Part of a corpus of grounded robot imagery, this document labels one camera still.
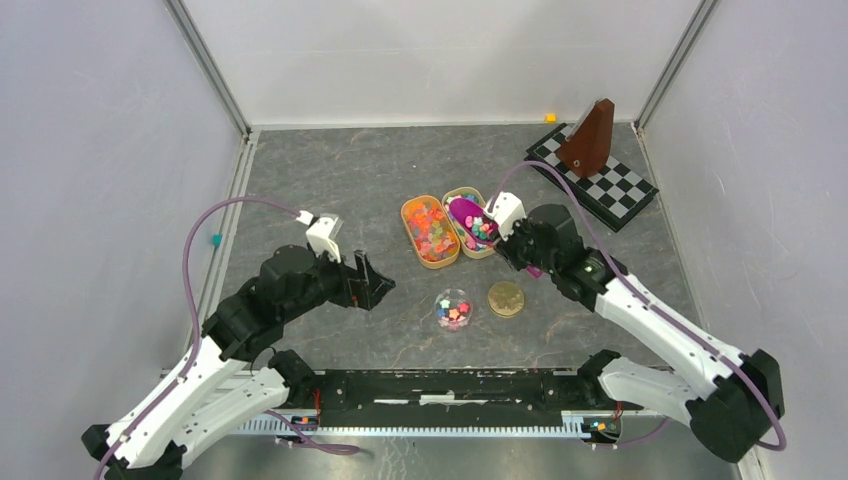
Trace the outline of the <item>gold tin of star candies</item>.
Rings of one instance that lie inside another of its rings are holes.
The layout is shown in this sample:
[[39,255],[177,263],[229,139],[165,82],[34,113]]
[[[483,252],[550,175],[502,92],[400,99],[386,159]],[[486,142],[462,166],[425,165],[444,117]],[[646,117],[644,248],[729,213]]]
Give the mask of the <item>gold tin of star candies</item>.
[[450,209],[451,203],[457,198],[468,200],[478,206],[484,205],[482,194],[473,187],[458,187],[448,191],[442,197],[442,206],[448,214],[460,242],[461,251],[469,258],[480,260],[494,254],[494,250],[479,242],[479,222],[472,217],[456,217]]

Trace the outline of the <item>clear plastic round jar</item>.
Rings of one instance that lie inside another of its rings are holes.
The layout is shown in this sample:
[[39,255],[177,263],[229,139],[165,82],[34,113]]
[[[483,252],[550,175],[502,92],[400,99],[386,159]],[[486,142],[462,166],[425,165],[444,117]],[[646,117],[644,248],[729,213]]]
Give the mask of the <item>clear plastic round jar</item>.
[[445,289],[434,302],[434,315],[437,324],[445,329],[457,331],[470,322],[474,305],[469,295],[461,289]]

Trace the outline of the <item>magenta plastic scoop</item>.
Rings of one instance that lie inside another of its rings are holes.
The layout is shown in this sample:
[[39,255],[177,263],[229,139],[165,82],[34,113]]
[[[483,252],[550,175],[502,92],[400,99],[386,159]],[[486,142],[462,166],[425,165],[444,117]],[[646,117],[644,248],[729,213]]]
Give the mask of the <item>magenta plastic scoop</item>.
[[456,217],[469,216],[477,220],[479,222],[477,227],[479,242],[490,246],[494,253],[512,269],[516,271],[526,270],[534,278],[541,277],[544,271],[534,266],[530,261],[522,259],[519,252],[520,246],[531,244],[528,234],[525,232],[528,220],[527,212],[525,211],[526,218],[515,224],[513,235],[508,240],[503,240],[498,234],[497,224],[484,212],[486,204],[478,206],[468,200],[457,198],[451,203],[450,209]]

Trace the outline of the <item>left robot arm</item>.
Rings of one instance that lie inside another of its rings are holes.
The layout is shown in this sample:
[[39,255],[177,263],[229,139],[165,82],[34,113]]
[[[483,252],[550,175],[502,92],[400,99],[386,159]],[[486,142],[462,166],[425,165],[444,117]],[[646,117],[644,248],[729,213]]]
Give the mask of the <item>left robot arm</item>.
[[204,450],[254,416],[286,403],[306,405],[314,373],[293,351],[276,354],[240,387],[212,403],[224,381],[281,340],[292,320],[331,303],[370,311],[395,287],[357,250],[348,266],[311,247],[286,245],[256,276],[222,300],[201,335],[137,407],[82,441],[98,460],[97,479],[177,479]]

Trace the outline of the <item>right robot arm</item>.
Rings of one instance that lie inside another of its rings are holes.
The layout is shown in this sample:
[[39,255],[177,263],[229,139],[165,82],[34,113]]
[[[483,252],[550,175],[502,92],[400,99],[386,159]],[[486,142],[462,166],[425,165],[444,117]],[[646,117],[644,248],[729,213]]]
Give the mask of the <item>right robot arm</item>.
[[501,195],[484,209],[497,226],[494,249],[514,269],[549,275],[558,291],[638,339],[668,365],[657,371],[603,351],[577,382],[591,408],[610,401],[654,410],[689,427],[714,456],[737,463],[763,438],[777,434],[785,412],[778,361],[759,349],[746,354],[660,301],[610,254],[584,245],[569,210],[545,204],[526,212]]

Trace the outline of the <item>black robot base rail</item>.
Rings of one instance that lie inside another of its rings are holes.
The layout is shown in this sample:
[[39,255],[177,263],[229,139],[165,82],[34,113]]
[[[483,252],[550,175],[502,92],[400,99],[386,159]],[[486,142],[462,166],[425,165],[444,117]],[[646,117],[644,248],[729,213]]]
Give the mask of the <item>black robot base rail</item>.
[[297,382],[286,409],[312,409],[322,427],[554,427],[561,414],[618,403],[573,369],[343,370]]

